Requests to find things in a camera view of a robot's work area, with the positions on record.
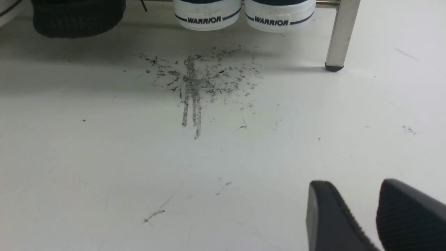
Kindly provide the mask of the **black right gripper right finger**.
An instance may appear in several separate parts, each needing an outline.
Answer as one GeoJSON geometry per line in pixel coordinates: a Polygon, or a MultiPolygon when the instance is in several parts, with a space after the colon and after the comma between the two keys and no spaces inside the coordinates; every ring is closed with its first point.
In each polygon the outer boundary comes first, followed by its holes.
{"type": "Polygon", "coordinates": [[[446,249],[445,204],[395,178],[381,184],[376,227],[386,251],[446,249]]]}

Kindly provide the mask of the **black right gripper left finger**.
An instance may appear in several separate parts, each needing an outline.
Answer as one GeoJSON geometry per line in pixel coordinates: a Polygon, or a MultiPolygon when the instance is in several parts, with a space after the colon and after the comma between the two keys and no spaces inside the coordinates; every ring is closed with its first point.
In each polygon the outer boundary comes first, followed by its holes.
{"type": "Polygon", "coordinates": [[[310,251],[378,250],[329,181],[309,183],[306,232],[310,251]]]}

